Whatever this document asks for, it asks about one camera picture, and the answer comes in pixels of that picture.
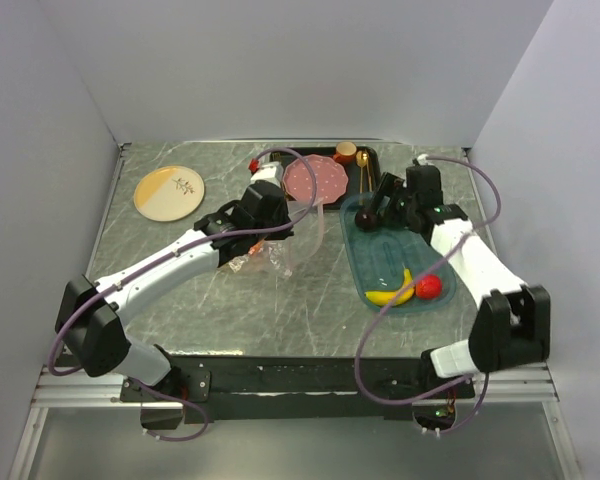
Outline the clear zip top bag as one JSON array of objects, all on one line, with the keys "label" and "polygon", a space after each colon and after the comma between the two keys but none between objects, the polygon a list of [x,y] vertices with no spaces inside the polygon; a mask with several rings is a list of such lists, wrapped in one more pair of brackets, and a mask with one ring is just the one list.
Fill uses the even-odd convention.
[{"label": "clear zip top bag", "polygon": [[311,259],[322,245],[325,233],[324,205],[314,203],[309,212],[293,226],[293,235],[284,241],[262,241],[262,250],[234,258],[228,267],[236,274],[265,272],[289,278],[299,266]]}]

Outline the dark purple passion fruit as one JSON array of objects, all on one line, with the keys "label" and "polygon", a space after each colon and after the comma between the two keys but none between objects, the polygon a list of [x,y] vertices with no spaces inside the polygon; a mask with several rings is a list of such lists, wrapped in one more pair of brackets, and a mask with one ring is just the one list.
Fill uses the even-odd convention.
[{"label": "dark purple passion fruit", "polygon": [[378,228],[378,217],[374,212],[359,210],[355,216],[356,227],[363,232],[371,232]]}]

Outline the orange fruit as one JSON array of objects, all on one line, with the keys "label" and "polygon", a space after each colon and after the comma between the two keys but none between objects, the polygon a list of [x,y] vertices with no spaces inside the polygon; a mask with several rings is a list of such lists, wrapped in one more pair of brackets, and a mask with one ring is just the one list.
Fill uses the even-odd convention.
[{"label": "orange fruit", "polygon": [[249,254],[250,256],[258,254],[258,253],[259,253],[259,252],[262,250],[262,245],[263,245],[263,242],[262,242],[262,241],[259,241],[258,243],[256,243],[254,246],[252,246],[252,247],[249,249],[249,252],[248,252],[248,254]]}]

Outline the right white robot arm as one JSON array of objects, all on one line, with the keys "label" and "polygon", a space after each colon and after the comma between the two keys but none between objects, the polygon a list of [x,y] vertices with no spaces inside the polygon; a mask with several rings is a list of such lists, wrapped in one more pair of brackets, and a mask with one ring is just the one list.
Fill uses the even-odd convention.
[{"label": "right white robot arm", "polygon": [[477,315],[467,339],[427,353],[419,390],[440,398],[453,377],[544,362],[550,354],[551,299],[512,273],[476,232],[457,204],[447,204],[441,173],[415,163],[404,177],[385,173],[365,214],[373,226],[405,227],[445,257],[471,294]]}]

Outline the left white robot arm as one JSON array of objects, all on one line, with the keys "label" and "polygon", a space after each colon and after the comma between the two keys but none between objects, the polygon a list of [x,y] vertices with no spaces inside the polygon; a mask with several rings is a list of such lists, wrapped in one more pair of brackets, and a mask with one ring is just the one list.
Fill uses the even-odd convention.
[{"label": "left white robot arm", "polygon": [[151,256],[95,282],[70,281],[56,330],[88,376],[117,372],[142,382],[152,399],[167,401],[179,387],[170,356],[128,336],[126,325],[175,287],[247,254],[260,240],[291,236],[289,222],[281,184],[256,180],[241,199],[204,216]]}]

